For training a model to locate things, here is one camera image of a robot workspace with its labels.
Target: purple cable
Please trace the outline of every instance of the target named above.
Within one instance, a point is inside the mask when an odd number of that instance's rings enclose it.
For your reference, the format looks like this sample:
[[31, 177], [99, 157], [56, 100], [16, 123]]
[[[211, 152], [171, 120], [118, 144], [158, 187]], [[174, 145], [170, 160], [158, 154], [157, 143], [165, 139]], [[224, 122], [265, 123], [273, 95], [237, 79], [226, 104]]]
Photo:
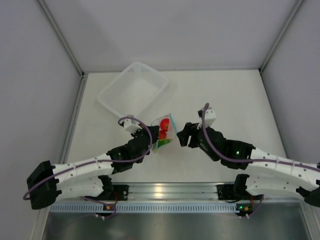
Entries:
[[240, 218], [240, 219], [245, 219], [245, 218], [250, 219], [254, 214], [256, 214], [256, 212], [257, 212], [258, 209], [260, 208], [263, 199], [264, 199], [264, 197], [262, 196], [262, 198], [260, 199], [260, 201], [259, 201], [259, 203], [258, 203], [258, 206], [256, 206], [256, 208], [253, 210], [253, 212], [252, 212], [251, 214], [248, 214], [248, 217], [247, 217], [247, 216], [241, 216], [241, 217], [239, 217], [239, 218]]
[[53, 229], [53, 223], [52, 223], [52, 220], [51, 220], [51, 221], [49, 222], [49, 224], [48, 224], [48, 228], [49, 228], [49, 230], [50, 230], [50, 232], [51, 232], [52, 235], [54, 235], [54, 236], [59, 236], [59, 235], [61, 235], [61, 234], [63, 233], [63, 231], [65, 231], [68, 227], [70, 227], [72, 224], [74, 224], [74, 223], [77, 222], [78, 220], [84, 219], [84, 218], [90, 217], [90, 216], [95, 216], [95, 214], [94, 214], [94, 213], [88, 213], [88, 214], [85, 214], [85, 215], [81, 215], [81, 216], [77, 217], [76, 219], [71, 220], [70, 222], [68, 222], [68, 223], [66, 224], [66, 226], [64, 226], [64, 227], [63, 227], [62, 229], [60, 229], [58, 232]]
[[104, 205], [106, 207], [110, 207], [110, 206], [116, 207], [116, 203], [106, 203], [106, 202], [103, 202], [103, 201], [94, 200], [94, 199], [86, 197], [86, 196], [80, 196], [80, 198], [83, 199], [83, 200], [87, 200], [87, 201], [96, 203], [96, 204], [102, 204], [102, 205]]
[[278, 164], [282, 164], [282, 165], [287, 165], [287, 166], [295, 166], [298, 168], [303, 168], [303, 169], [309, 169], [312, 171], [316, 171], [318, 173], [320, 173], [320, 169], [316, 168], [316, 167], [312, 167], [312, 166], [308, 166], [308, 165], [304, 165], [302, 163], [299, 164], [294, 164], [291, 162], [285, 162], [285, 161], [277, 161], [274, 159], [233, 159], [233, 158], [229, 158], [227, 156], [222, 155], [216, 148], [215, 146], [212, 144], [212, 142], [209, 139], [208, 133], [207, 133], [207, 129], [206, 129], [206, 122], [205, 122], [205, 116], [206, 116], [206, 111], [209, 107], [209, 103], [206, 103], [204, 105], [203, 108], [203, 114], [202, 114], [202, 130], [203, 130], [203, 134], [205, 137], [205, 140], [207, 141], [207, 143], [209, 144], [209, 146], [211, 147], [211, 149], [221, 158], [224, 159], [226, 161], [232, 162], [232, 163], [252, 163], [252, 162], [266, 162], [266, 163], [278, 163]]
[[[140, 121], [139, 119], [136, 119], [132, 116], [124, 116], [124, 117], [121, 117], [119, 120], [118, 120], [118, 124], [120, 125], [121, 122], [125, 119], [131, 119], [131, 120], [134, 120], [138, 123], [140, 123], [143, 128], [146, 130], [146, 132], [148, 133], [149, 135], [149, 138], [150, 138], [150, 143], [149, 143], [149, 148], [147, 149], [147, 151], [145, 151], [144, 154], [142, 154], [141, 156], [139, 157], [136, 157], [134, 159], [130, 159], [130, 160], [112, 160], [112, 159], [103, 159], [103, 160], [98, 160], [99, 163], [133, 163], [133, 162], [136, 162], [142, 158], [144, 158], [151, 150], [151, 147], [152, 147], [152, 134], [148, 128], [147, 125], [145, 125], [142, 121]], [[56, 174], [53, 174], [51, 176], [48, 176], [46, 177], [45, 179], [41, 180], [40, 182], [38, 182], [37, 184], [35, 184], [32, 188], [30, 188], [24, 195], [23, 195], [23, 200], [30, 200], [30, 197], [27, 197], [32, 191], [34, 191], [36, 188], [38, 188], [40, 185], [44, 184], [46, 181], [50, 180], [50, 179], [53, 179], [59, 175], [62, 175], [62, 174], [65, 174], [67, 172], [70, 172], [74, 169], [78, 169], [78, 168], [82, 168], [84, 166], [88, 166], [90, 164], [95, 164], [96, 161], [95, 160], [92, 160], [92, 161], [89, 161], [89, 162], [85, 162], [85, 163], [82, 163], [82, 164], [79, 164], [79, 165], [76, 165], [75, 167], [70, 167], [66, 170], [63, 170], [63, 171], [60, 171], [60, 172], [57, 172]]]

